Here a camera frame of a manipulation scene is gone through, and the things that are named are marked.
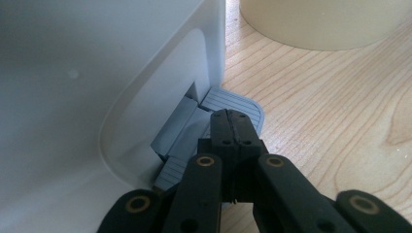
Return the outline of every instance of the wood grain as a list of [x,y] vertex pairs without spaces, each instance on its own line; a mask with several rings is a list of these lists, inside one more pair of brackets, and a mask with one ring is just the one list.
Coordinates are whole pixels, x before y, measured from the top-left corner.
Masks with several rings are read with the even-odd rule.
[[[223,87],[258,101],[261,138],[334,199],[370,192],[412,221],[412,18],[389,38],[343,51],[274,42],[226,1]],[[258,232],[252,205],[223,210],[222,232]]]

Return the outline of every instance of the light blue plastic piece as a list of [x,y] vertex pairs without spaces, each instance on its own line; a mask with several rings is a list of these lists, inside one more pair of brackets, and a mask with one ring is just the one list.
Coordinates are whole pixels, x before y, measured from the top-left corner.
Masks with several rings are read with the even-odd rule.
[[183,119],[188,118],[188,112],[192,108],[192,105],[188,104],[190,101],[193,100],[188,100],[187,97],[182,100],[172,117],[161,129],[160,132],[163,135],[157,135],[156,139],[171,139],[171,135],[177,134],[179,136],[173,142],[152,143],[156,152],[168,150],[167,154],[159,155],[163,158],[168,157],[168,160],[154,182],[154,186],[161,190],[167,190],[182,179],[189,159],[196,155],[198,139],[210,137],[210,114],[212,112],[231,109],[247,114],[258,134],[263,125],[263,110],[257,102],[230,91],[212,87],[199,108],[193,112],[188,123],[182,127]]

